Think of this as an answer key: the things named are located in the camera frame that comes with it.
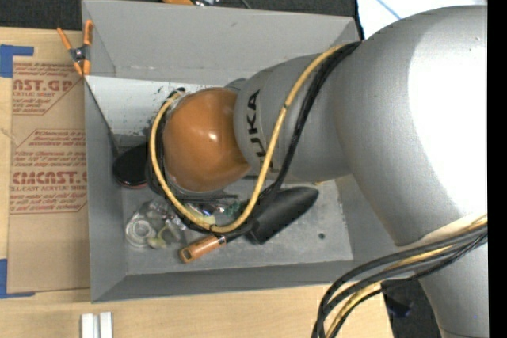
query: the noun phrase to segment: blue tape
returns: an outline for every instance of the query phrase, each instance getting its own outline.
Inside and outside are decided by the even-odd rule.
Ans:
[[[17,45],[0,45],[0,77],[13,77],[13,57],[15,55],[32,56],[33,47],[18,47]]]
[[[7,259],[0,259],[0,298],[29,297],[34,293],[7,294]]]

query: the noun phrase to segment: orange clip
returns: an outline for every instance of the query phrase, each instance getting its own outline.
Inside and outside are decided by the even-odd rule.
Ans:
[[[60,27],[56,29],[57,33],[60,35],[63,45],[71,54],[71,58],[74,61],[74,68],[78,72],[79,76],[90,74],[91,65],[86,54],[93,42],[93,27],[93,22],[91,20],[87,20],[83,35],[83,45],[80,48],[72,48],[71,42],[63,30]]]

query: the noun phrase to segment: metal bracket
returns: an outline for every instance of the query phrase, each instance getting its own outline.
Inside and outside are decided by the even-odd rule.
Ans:
[[[112,313],[81,314],[80,338],[112,338]]]

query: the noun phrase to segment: yellow cable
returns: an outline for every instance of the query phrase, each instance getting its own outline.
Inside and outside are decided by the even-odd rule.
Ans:
[[[481,217],[475,219],[473,222],[471,222],[468,226],[462,228],[459,232],[457,232],[455,235],[460,235],[468,231],[475,230],[476,228],[479,228],[480,226],[483,226],[484,224],[487,224],[488,217],[487,214],[482,215]],[[449,245],[443,248],[434,249],[432,251],[428,251],[427,253],[422,253],[419,255],[408,257],[404,260],[400,260],[396,262],[395,264],[388,266],[384,268],[384,271],[396,269],[400,266],[412,264],[414,262],[420,262],[424,259],[435,256],[438,253],[442,253],[443,251],[452,248],[454,245]],[[341,321],[341,319],[347,314],[347,312],[353,308],[356,303],[358,303],[364,296],[372,293],[375,291],[375,289],[378,289],[378,293],[380,293],[380,282],[372,283],[363,289],[357,291],[355,294],[350,296],[350,298],[347,300],[347,302],[342,306],[336,317],[333,319],[333,322],[331,323],[331,326],[328,328],[328,333],[326,334],[326,338],[330,338],[332,331],[335,329],[335,327],[338,325],[338,323]]]
[[[269,164],[271,163],[271,158],[273,157],[274,150],[276,147],[276,142],[278,141],[278,137],[280,135],[280,130],[282,127],[282,124],[285,120],[285,116],[287,115],[287,110],[291,103],[294,101],[295,96],[297,95],[299,89],[303,86],[304,82],[308,79],[311,72],[317,68],[324,59],[329,58],[330,55],[332,55],[335,51],[343,47],[344,44],[337,45],[336,47],[332,47],[329,50],[323,52],[321,55],[316,57],[310,65],[307,66],[307,68],[304,70],[304,72],[299,76],[296,83],[293,85],[290,93],[288,94],[287,98],[285,99],[285,103],[282,106],[280,113],[278,115],[278,119],[276,120],[275,127],[273,129],[273,135],[271,137],[271,140],[269,141],[268,149],[266,151],[265,160],[263,162],[263,165],[261,167],[261,171],[259,172],[259,176],[257,178],[257,183],[255,185],[255,188],[253,189],[252,196],[250,197],[250,200],[248,204],[246,205],[244,211],[239,215],[237,219],[235,219],[233,222],[225,225],[225,226],[217,226],[216,224],[207,224],[206,222],[202,221],[201,219],[197,218],[195,215],[193,215],[189,210],[186,209],[186,207],[181,204],[176,196],[171,192],[169,186],[166,183],[166,180],[164,179],[164,176],[162,175],[162,171],[160,170],[160,167],[158,166],[158,161],[155,153],[155,139],[157,134],[157,128],[160,124],[160,121],[164,115],[164,113],[169,109],[169,107],[173,104],[173,102],[180,96],[180,94],[175,93],[173,96],[173,99],[169,99],[162,108],[158,111],[157,116],[154,119],[153,126],[151,128],[151,136],[150,136],[150,142],[149,142],[149,150],[150,150],[150,158],[151,158],[151,164],[153,166],[153,170],[155,172],[155,176],[158,179],[158,182],[160,183],[163,191],[167,194],[167,197],[170,198],[170,200],[173,202],[174,206],[191,222],[196,224],[197,226],[203,228],[204,230],[211,231],[213,233],[218,234],[226,234],[230,233],[231,231],[236,230],[238,227],[240,227],[248,218],[248,216],[251,214],[252,210],[254,209],[255,203],[257,202],[257,198],[261,194],[262,185],[264,184],[265,178],[267,177],[268,171],[269,171]]]
[[[349,300],[345,302],[345,304],[340,308],[340,311],[338,311],[338,314],[333,319],[333,322],[331,323],[330,327],[327,330],[326,338],[330,338],[333,330],[336,328],[336,326],[340,323],[340,321],[343,319],[343,317],[348,313],[350,309],[353,309],[354,306],[365,296],[368,296],[371,293],[380,293],[382,290],[380,288],[380,282],[372,283],[360,291],[357,291],[352,296],[350,296]]]

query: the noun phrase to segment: gray box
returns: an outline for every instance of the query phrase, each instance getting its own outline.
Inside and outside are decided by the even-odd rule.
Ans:
[[[395,247],[352,177],[315,186],[316,204],[266,245],[242,238],[190,264],[179,246],[136,249],[132,214],[155,195],[122,188],[112,163],[147,140],[174,87],[223,86],[301,55],[359,39],[349,17],[83,0],[94,23],[86,77],[86,148],[93,302],[330,283]],[[235,187],[248,192],[252,180]]]

